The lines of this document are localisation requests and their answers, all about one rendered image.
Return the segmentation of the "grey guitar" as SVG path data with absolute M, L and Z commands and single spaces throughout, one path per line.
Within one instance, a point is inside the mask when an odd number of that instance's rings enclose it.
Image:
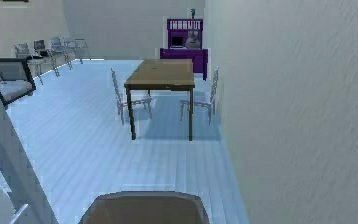
M 200 41 L 197 37 L 197 33 L 195 32 L 194 27 L 188 32 L 188 37 L 185 43 L 187 49 L 199 49 L 200 48 Z

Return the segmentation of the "pale long table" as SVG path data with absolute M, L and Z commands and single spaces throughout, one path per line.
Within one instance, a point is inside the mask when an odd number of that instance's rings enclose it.
M 54 52 L 46 50 L 46 55 L 41 56 L 30 55 L 27 56 L 28 64 L 35 70 L 35 77 L 41 79 L 42 75 L 48 71 L 52 71 L 56 77 L 60 76 L 59 68 L 63 65 L 67 65 L 69 69 L 72 69 L 72 61 L 75 54 L 72 51 Z

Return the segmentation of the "black laptop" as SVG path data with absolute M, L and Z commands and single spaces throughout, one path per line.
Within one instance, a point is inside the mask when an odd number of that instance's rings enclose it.
M 183 38 L 181 36 L 172 36 L 171 37 L 171 48 L 183 48 Z

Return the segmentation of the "purple desk with shelf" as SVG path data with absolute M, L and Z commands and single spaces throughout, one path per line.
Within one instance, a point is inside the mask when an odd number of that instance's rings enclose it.
M 188 32 L 194 27 L 197 37 L 201 43 L 199 49 L 187 49 L 185 46 Z M 208 70 L 208 50 L 203 47 L 203 20 L 172 18 L 167 20 L 167 47 L 160 49 L 161 59 L 191 59 L 193 62 L 193 72 L 202 73 L 203 79 L 207 80 Z M 181 36 L 183 38 L 183 48 L 171 48 L 171 37 Z

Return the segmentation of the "grey metal chair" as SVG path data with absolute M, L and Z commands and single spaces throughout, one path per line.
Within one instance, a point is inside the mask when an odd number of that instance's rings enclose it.
M 69 66 L 69 69 L 72 70 L 73 66 L 72 63 L 69 59 L 69 53 L 70 50 L 64 46 L 60 40 L 59 37 L 52 37 L 50 39 L 51 42 L 51 56 L 52 56 L 52 64 L 55 70 L 57 70 L 57 56 L 58 55 L 63 55 L 65 57 L 65 62 L 67 63 L 67 65 Z
M 88 55 L 88 58 L 91 58 L 89 47 L 84 38 L 72 38 L 66 36 L 64 38 L 64 45 L 75 52 L 75 56 L 79 59 L 80 63 L 83 63 L 83 57 Z
M 40 82 L 43 82 L 41 78 L 41 70 L 42 65 L 45 63 L 45 59 L 42 56 L 31 54 L 27 43 L 15 44 L 14 49 L 17 58 L 25 58 L 29 65 L 35 67 L 36 76 L 39 78 Z
M 216 67 L 212 75 L 212 85 L 208 91 L 194 91 L 193 105 L 206 108 L 208 111 L 208 124 L 216 111 L 216 92 L 219 79 L 219 67 Z
M 124 121 L 124 108 L 127 106 L 127 97 L 120 92 L 117 75 L 114 70 L 111 70 L 111 76 L 115 90 L 118 115 L 120 116 L 121 121 Z M 148 93 L 140 93 L 132 96 L 131 103 L 133 105 L 142 105 L 144 108 L 148 109 L 149 115 L 152 115 L 151 101 L 152 97 Z

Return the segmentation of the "brown wooden table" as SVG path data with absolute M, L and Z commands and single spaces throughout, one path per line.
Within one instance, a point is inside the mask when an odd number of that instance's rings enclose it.
M 124 84 L 131 139 L 136 139 L 132 90 L 170 90 L 187 91 L 189 93 L 189 134 L 193 140 L 193 103 L 194 103 L 194 72 L 191 59 L 145 59 L 131 74 Z

